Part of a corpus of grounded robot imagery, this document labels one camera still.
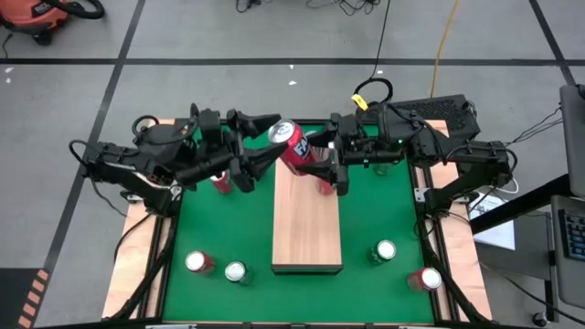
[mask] concrete floor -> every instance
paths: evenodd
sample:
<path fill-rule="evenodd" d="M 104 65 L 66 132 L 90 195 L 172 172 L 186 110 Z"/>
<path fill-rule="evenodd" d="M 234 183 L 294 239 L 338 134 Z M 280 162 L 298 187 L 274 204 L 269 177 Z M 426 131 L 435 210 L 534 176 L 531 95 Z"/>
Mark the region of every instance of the concrete floor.
<path fill-rule="evenodd" d="M 373 68 L 350 65 L 351 60 L 334 65 L 331 58 L 375 58 L 386 6 L 383 0 L 370 16 L 348 17 L 334 5 L 306 8 L 304 0 L 275 0 L 245 14 L 238 14 L 228 0 L 102 2 L 108 13 L 104 19 L 71 19 L 49 47 L 15 35 L 6 46 L 14 60 L 0 59 L 0 153 L 5 155 L 0 159 L 5 169 L 0 174 L 0 266 L 48 265 L 53 270 L 39 326 L 100 319 L 113 247 L 123 225 L 123 218 L 89 184 L 79 195 L 70 193 L 78 165 L 67 149 L 69 140 L 88 139 L 94 129 L 103 141 L 131 145 L 130 124 L 136 117 L 184 117 L 192 101 L 222 113 L 236 108 L 292 118 L 351 112 L 355 106 L 349 96 Z M 564 57 L 584 59 L 585 21 L 580 16 L 585 2 L 538 3 Z M 452 0 L 392 1 L 381 57 L 434 58 L 451 8 Z M 133 16 L 138 26 L 128 34 Z M 0 40 L 6 35 L 0 30 Z M 542 61 L 555 55 L 527 0 L 462 1 L 443 57 L 532 59 L 522 67 L 481 60 L 475 66 L 462 60 L 440 67 L 435 95 L 463 93 L 474 101 L 484 140 L 515 138 L 558 107 L 558 88 L 566 83 L 558 65 Z M 233 60 L 225 65 L 205 61 L 213 58 Z M 244 65 L 238 58 L 266 59 Z M 288 59 L 266 64 L 270 58 Z M 303 64 L 303 58 L 322 64 Z M 428 97 L 432 66 L 407 60 L 400 64 L 378 67 L 380 76 L 394 84 L 394 101 Z M 577 82 L 585 81 L 582 64 L 570 71 Z M 374 100 L 381 92 L 372 88 L 365 96 Z M 560 126 L 513 149 L 520 158 L 518 195 L 567 170 Z M 101 190 L 124 207 L 117 187 Z M 66 201 L 77 196 L 68 217 Z M 46 257 L 59 222 L 69 227 L 63 230 L 67 234 L 55 264 Z M 510 276 L 544 296 L 542 281 Z M 485 271 L 484 279 L 496 320 L 531 325 L 531 314 L 543 309 L 493 273 Z M 585 318 L 582 310 L 563 309 Z M 577 327 L 565 319 L 550 325 L 555 326 Z"/>

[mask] white paper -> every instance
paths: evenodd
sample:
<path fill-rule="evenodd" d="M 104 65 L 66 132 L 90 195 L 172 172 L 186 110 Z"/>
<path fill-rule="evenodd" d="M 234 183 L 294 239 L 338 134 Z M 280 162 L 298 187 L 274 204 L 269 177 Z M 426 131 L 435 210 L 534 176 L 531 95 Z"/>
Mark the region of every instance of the white paper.
<path fill-rule="evenodd" d="M 477 201 L 481 200 L 484 197 L 483 193 L 479 194 L 479 197 L 476 198 L 471 204 L 470 208 L 475 206 Z M 482 215 L 485 212 L 488 212 L 496 207 L 499 207 L 504 204 L 504 200 L 501 200 L 499 197 L 496 196 L 487 196 L 481 204 L 479 204 L 470 214 L 469 218 L 473 220 L 474 218 Z M 486 243 L 492 246 L 515 250 L 516 249 L 516 242 L 514 240 L 514 222 L 508 221 L 504 224 L 498 225 L 495 228 L 490 228 L 482 233 L 475 234 L 473 239 L 477 242 Z"/>

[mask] shop vacuum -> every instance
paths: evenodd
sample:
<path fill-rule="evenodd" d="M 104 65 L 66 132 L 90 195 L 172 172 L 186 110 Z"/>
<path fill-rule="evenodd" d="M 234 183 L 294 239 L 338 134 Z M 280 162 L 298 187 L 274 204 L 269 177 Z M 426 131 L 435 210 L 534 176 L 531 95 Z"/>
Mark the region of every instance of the shop vacuum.
<path fill-rule="evenodd" d="M 103 17 L 105 12 L 100 1 L 88 2 L 95 11 L 86 11 L 81 4 L 66 0 L 0 0 L 0 26 L 28 34 L 39 45 L 48 45 L 53 31 L 62 27 L 69 15 L 86 19 Z"/>

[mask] green mat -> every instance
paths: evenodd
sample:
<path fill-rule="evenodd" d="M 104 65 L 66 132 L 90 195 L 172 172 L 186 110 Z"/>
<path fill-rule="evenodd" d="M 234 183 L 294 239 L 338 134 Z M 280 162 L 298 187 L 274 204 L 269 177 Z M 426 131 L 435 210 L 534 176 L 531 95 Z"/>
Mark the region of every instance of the green mat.
<path fill-rule="evenodd" d="M 320 127 L 304 126 L 305 131 Z M 376 133 L 374 127 L 367 127 Z M 247 142 L 265 146 L 266 136 Z M 186 192 L 179 219 L 163 318 L 165 321 L 294 323 L 432 323 L 428 293 L 412 292 L 406 277 L 423 266 L 406 162 L 387 176 L 350 168 L 349 194 L 339 198 L 342 257 L 336 276 L 276 276 L 271 270 L 274 166 L 249 194 L 220 195 L 209 181 Z M 390 239 L 397 256 L 377 267 L 368 248 Z M 210 276 L 190 272 L 186 255 L 201 249 L 218 267 Z M 253 281 L 227 281 L 228 262 L 241 260 Z"/>

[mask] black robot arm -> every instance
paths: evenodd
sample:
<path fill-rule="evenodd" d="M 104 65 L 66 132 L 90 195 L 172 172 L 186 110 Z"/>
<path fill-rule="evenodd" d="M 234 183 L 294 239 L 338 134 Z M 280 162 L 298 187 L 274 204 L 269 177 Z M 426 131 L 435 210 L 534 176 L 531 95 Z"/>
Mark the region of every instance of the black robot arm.
<path fill-rule="evenodd" d="M 307 137 L 313 146 L 329 148 L 330 156 L 316 164 L 298 166 L 299 171 L 318 176 L 348 192 L 350 165 L 395 164 L 408 159 L 425 168 L 437 163 L 470 164 L 471 169 L 441 189 L 424 193 L 424 212 L 436 215 L 451 203 L 481 186 L 503 186 L 512 179 L 516 156 L 501 142 L 476 142 L 449 138 L 430 127 L 416 112 L 394 108 L 389 103 L 375 104 L 378 111 L 378 135 L 369 136 L 353 115 L 331 115 L 319 133 Z M 510 166 L 508 155 L 514 157 Z"/>
<path fill-rule="evenodd" d="M 148 212 L 170 217 L 178 210 L 185 189 L 197 190 L 197 183 L 229 170 L 230 179 L 242 192 L 254 190 L 266 170 L 286 150 L 287 144 L 275 144 L 253 150 L 244 147 L 244 139 L 256 138 L 280 120 L 278 114 L 250 117 L 240 111 L 227 114 L 228 130 L 221 128 L 219 112 L 201 112 L 191 106 L 188 119 L 166 124 L 154 116 L 138 118 L 132 127 L 136 148 L 113 143 L 72 141 L 69 149 L 83 164 L 84 177 L 95 184 L 117 184 L 141 197 Z M 150 120 L 150 126 L 138 128 Z M 194 133 L 199 130 L 200 138 Z M 75 143 L 86 146 L 83 158 L 73 150 Z"/>

